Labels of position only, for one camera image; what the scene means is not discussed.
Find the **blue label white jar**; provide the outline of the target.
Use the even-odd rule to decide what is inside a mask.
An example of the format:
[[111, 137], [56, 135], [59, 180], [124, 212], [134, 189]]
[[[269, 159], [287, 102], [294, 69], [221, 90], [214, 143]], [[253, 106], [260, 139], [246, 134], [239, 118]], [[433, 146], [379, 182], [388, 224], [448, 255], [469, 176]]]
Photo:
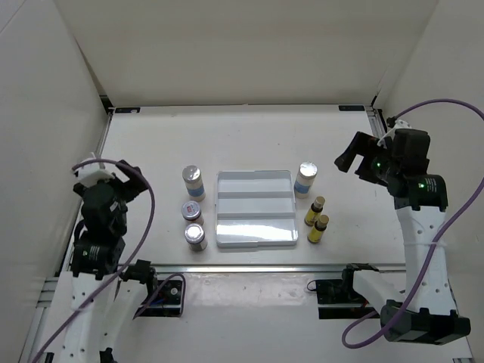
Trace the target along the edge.
[[203, 185], [200, 168], [195, 165], [186, 166], [182, 171], [188, 195], [192, 200], [200, 202], [205, 199], [206, 193]]
[[297, 198], [305, 199], [309, 196], [309, 191], [317, 174], [318, 167], [313, 162], [305, 161], [299, 165], [293, 187]]

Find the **red label spice jar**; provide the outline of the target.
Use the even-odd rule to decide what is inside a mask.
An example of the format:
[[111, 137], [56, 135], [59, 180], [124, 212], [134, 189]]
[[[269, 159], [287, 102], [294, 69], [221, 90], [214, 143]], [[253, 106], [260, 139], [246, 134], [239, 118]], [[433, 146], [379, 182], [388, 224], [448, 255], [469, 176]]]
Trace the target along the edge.
[[189, 200], [181, 207], [181, 214], [186, 224], [203, 225], [204, 218], [200, 204], [195, 200]]

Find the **yellow sauce bottle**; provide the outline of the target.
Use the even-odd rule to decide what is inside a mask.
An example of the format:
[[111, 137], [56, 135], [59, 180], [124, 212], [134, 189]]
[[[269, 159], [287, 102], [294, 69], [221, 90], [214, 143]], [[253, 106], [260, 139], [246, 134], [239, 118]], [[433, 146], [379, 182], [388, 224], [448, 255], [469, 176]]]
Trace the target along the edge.
[[308, 233], [307, 239], [312, 244], [317, 244], [321, 241], [324, 232], [327, 229], [327, 225], [330, 219], [327, 215], [320, 215], [312, 226], [311, 231]]
[[311, 206], [309, 207], [308, 212], [304, 218], [304, 222], [308, 226], [313, 226], [321, 215], [321, 212], [324, 208], [325, 198], [322, 196], [317, 196]]

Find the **dark spice jar silver lid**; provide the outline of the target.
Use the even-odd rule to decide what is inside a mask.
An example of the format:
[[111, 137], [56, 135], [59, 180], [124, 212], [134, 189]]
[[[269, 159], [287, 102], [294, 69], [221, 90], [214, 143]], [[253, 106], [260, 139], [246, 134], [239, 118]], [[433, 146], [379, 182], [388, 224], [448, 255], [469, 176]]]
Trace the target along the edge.
[[204, 251], [207, 247], [206, 235], [203, 227], [197, 223], [189, 224], [185, 229], [185, 240], [194, 252]]

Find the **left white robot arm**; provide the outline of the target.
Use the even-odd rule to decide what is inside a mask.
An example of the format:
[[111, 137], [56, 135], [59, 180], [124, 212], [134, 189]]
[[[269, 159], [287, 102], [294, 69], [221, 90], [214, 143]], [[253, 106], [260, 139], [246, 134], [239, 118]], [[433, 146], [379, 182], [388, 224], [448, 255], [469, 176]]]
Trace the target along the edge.
[[82, 199], [71, 260], [71, 316], [60, 362], [113, 362], [117, 338], [141, 303], [156, 299], [159, 285], [150, 262], [129, 257], [125, 248], [128, 204], [150, 186], [138, 167], [125, 160], [115, 167], [126, 181], [106, 170], [107, 160], [90, 159], [75, 167], [73, 190]]

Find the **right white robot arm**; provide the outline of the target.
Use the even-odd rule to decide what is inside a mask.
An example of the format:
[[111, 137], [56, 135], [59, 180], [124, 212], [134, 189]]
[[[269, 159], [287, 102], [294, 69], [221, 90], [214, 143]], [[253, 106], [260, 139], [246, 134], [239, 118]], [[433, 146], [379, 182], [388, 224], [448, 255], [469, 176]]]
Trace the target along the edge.
[[441, 346], [470, 334], [469, 318], [457, 313], [448, 284], [445, 248], [438, 233], [448, 206], [442, 176], [427, 171], [430, 137], [415, 129], [395, 129], [377, 139], [357, 132], [335, 160], [347, 172], [355, 157], [356, 175], [384, 186], [394, 200], [405, 252], [405, 290], [388, 283], [380, 271], [365, 264], [343, 270], [340, 295], [355, 303], [362, 297], [380, 316], [382, 336], [390, 342]]

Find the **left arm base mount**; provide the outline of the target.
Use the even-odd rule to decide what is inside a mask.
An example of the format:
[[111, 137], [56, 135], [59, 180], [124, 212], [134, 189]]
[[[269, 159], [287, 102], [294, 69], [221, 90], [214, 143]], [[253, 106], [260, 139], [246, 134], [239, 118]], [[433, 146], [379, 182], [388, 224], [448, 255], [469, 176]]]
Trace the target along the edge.
[[181, 317], [185, 309], [187, 280], [182, 273], [175, 273], [158, 280], [151, 295], [138, 308], [138, 317]]

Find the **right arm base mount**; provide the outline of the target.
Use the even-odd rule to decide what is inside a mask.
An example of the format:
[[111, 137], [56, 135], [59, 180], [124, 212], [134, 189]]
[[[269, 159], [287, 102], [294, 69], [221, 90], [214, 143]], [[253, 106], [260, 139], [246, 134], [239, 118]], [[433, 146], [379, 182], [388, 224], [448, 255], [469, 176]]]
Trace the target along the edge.
[[370, 313], [373, 313], [371, 318], [379, 318], [364, 297], [343, 289], [341, 279], [312, 280], [306, 290], [316, 293], [320, 320], [355, 320]]

